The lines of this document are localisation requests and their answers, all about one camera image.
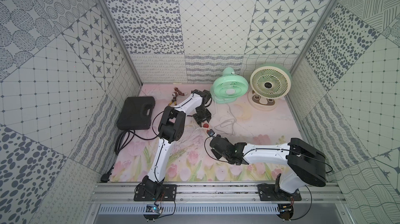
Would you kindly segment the cream power strip red sockets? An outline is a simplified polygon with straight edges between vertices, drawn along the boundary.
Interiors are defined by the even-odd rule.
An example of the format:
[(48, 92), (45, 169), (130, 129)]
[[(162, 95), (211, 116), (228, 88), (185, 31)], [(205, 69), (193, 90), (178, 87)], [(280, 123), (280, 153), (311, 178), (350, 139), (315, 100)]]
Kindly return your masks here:
[(211, 126), (210, 126), (208, 123), (203, 123), (202, 127), (203, 127), (203, 129), (206, 131), (206, 134), (207, 134), (207, 130), (212, 129)]

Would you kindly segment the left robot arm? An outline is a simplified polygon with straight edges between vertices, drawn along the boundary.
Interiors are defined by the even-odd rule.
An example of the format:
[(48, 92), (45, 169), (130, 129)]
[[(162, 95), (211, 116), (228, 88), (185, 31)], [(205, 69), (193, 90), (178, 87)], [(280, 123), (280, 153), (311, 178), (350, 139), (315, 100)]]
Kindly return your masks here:
[(167, 106), (163, 111), (158, 126), (158, 149), (155, 160), (148, 174), (143, 178), (142, 185), (147, 193), (154, 198), (162, 192), (162, 182), (165, 178), (167, 163), (175, 142), (184, 133), (187, 113), (195, 112), (193, 119), (201, 126), (211, 120), (211, 112), (206, 104), (212, 100), (208, 90), (193, 90), (190, 96), (177, 106)]

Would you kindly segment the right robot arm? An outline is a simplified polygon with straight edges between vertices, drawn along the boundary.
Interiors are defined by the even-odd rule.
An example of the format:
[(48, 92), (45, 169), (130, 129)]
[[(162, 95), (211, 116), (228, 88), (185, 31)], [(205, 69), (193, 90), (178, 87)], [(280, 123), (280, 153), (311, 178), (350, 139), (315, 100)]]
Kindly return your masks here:
[(224, 158), (230, 165), (271, 163), (288, 166), (289, 171), (276, 178), (278, 190), (287, 194), (294, 194), (305, 185), (326, 186), (328, 164), (325, 154), (299, 138), (279, 145), (232, 144), (219, 134), (210, 138), (210, 148), (216, 159)]

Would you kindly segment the mint green desk fan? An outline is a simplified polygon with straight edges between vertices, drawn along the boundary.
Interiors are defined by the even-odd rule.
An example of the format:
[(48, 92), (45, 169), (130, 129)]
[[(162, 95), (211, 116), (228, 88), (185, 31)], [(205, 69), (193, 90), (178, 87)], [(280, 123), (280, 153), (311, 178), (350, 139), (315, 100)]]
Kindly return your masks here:
[(222, 76), (214, 81), (210, 92), (216, 104), (228, 104), (245, 95), (248, 89), (247, 80), (236, 75), (233, 68), (227, 67), (222, 72)]

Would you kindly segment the cream round desk fan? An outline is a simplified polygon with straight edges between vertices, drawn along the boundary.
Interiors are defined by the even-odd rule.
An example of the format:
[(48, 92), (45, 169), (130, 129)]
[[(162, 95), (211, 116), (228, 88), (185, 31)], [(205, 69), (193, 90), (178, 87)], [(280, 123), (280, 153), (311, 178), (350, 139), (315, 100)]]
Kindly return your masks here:
[(271, 111), (285, 97), (292, 85), (290, 72), (278, 64), (258, 66), (250, 76), (251, 90), (248, 100), (251, 106), (261, 111)]

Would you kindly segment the black plastic tool case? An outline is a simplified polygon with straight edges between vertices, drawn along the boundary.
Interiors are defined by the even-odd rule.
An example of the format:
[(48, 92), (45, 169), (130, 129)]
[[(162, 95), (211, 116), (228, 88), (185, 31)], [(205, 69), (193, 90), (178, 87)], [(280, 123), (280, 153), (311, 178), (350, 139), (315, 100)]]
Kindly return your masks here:
[(148, 130), (155, 107), (152, 96), (129, 97), (125, 100), (117, 121), (119, 130)]

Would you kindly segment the yellow handled pliers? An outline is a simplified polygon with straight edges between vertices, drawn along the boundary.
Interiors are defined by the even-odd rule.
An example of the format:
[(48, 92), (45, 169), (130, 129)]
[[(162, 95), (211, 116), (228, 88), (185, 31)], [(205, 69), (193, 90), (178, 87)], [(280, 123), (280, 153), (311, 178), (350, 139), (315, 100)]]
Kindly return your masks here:
[(177, 87), (174, 87), (174, 91), (172, 93), (172, 99), (170, 101), (170, 103), (168, 104), (168, 106), (170, 107), (179, 107), (177, 105), (177, 97), (179, 96), (187, 96), (187, 93), (181, 92)]

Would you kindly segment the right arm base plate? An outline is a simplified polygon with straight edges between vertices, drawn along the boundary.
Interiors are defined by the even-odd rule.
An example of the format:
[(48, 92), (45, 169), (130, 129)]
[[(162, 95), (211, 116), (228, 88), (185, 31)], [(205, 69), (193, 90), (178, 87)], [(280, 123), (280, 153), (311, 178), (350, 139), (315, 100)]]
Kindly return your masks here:
[(261, 201), (301, 201), (302, 197), (299, 191), (289, 194), (279, 187), (272, 184), (262, 183), (257, 186), (258, 195)]

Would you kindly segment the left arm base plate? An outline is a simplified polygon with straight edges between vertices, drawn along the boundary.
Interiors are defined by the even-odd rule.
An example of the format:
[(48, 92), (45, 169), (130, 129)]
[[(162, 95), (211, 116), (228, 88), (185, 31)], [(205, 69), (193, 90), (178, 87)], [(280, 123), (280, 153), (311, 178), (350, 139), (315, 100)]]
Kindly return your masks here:
[(134, 201), (166, 201), (173, 202), (176, 199), (177, 185), (176, 184), (155, 184), (145, 185), (140, 183), (135, 189)]

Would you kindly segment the aluminium rail frame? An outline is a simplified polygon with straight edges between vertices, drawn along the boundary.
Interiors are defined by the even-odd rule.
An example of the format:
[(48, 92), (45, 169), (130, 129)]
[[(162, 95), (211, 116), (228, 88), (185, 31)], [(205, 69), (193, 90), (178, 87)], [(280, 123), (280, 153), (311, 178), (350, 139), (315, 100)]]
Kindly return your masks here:
[[(259, 203), (259, 182), (176, 182), (176, 204), (194, 203)], [(154, 203), (154, 200), (135, 200), (136, 183), (98, 183), (89, 198), (90, 204)], [(298, 203), (345, 203), (345, 197), (336, 183), (325, 187), (307, 186), (297, 191)]]

